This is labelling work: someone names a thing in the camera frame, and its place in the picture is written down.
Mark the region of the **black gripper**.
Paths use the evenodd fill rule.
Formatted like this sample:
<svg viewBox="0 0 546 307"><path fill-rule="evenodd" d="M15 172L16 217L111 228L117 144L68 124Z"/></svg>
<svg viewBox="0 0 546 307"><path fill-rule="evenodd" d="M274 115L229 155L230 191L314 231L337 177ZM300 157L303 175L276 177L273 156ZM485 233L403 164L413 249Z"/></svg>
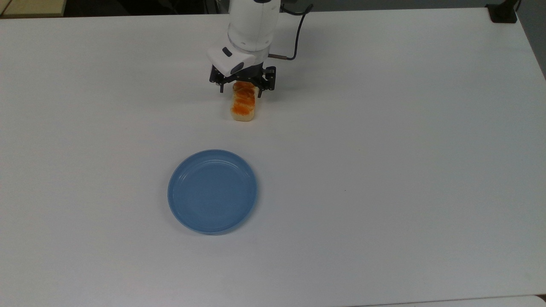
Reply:
<svg viewBox="0 0 546 307"><path fill-rule="evenodd" d="M261 98L265 90L274 90L276 82L276 68L263 67L263 64L243 68L237 72L222 73L215 66L211 67L209 81L220 86L220 93L224 92L227 83L242 81L249 82L256 87L256 97Z"/></svg>

